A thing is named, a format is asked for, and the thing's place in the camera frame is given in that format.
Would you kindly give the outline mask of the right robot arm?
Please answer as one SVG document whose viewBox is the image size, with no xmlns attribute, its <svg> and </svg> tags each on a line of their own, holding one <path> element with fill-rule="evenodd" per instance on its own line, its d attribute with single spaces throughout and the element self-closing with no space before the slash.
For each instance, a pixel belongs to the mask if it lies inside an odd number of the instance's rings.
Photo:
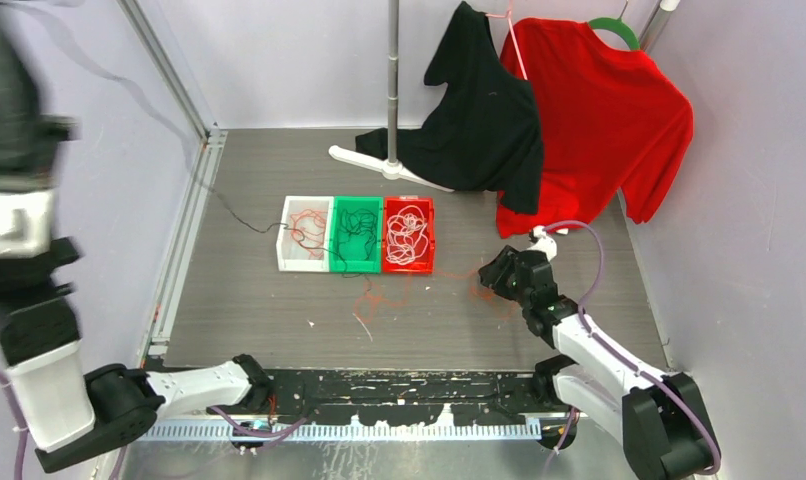
<svg viewBox="0 0 806 480">
<path fill-rule="evenodd" d="M 618 440 L 639 479 L 713 474 L 720 448 L 696 382 L 637 358 L 560 293 L 547 254 L 505 247 L 478 271 L 481 286 L 517 303 L 531 333 L 556 351 L 535 367 L 537 403 L 584 412 Z"/>
</svg>

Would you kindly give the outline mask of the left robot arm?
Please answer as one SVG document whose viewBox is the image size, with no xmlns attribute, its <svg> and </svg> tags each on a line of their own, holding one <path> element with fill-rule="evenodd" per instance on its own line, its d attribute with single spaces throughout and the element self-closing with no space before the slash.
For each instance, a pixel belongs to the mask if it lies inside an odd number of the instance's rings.
<svg viewBox="0 0 806 480">
<path fill-rule="evenodd" d="M 80 253 L 56 234 L 60 147 L 75 124 L 47 114 L 0 15 L 0 383 L 22 441 L 48 473 L 135 442 L 158 421 L 195 410 L 264 409 L 272 383 L 242 354 L 174 373 L 119 363 L 84 371 L 71 284 L 54 273 Z"/>
</svg>

